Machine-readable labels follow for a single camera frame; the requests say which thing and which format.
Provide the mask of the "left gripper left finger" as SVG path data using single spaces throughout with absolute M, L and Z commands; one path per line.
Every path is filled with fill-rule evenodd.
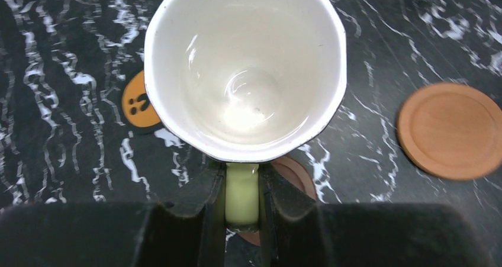
M 1 265 L 223 266 L 225 176 L 211 165 L 165 202 L 10 207 Z

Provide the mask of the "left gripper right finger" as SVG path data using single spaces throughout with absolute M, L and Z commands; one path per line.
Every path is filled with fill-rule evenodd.
M 453 208 L 428 203 L 324 204 L 274 167 L 259 168 L 263 266 L 493 266 Z

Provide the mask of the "dark brown coaster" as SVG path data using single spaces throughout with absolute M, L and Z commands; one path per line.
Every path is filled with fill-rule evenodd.
M 260 219 L 266 210 L 277 217 L 298 220 L 317 201 L 316 189 L 307 170 L 283 156 L 269 163 L 227 164 L 227 227 L 249 243 L 260 245 Z

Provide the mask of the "small orange coaster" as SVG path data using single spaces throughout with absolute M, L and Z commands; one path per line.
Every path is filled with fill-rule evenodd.
M 162 126 L 146 93 L 143 70 L 127 81 L 119 105 L 125 123 L 139 133 L 147 134 Z

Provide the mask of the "green mug front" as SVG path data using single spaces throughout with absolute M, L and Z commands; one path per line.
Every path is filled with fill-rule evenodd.
M 346 32 L 330 0 L 163 0 L 144 83 L 163 125 L 227 168 L 225 218 L 258 230 L 258 175 L 318 136 L 347 87 Z

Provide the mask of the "orange wooden coaster front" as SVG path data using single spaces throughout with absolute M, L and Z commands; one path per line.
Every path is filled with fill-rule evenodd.
M 416 166 L 440 178 L 472 180 L 501 166 L 501 108 L 467 85 L 417 90 L 400 108 L 397 136 Z

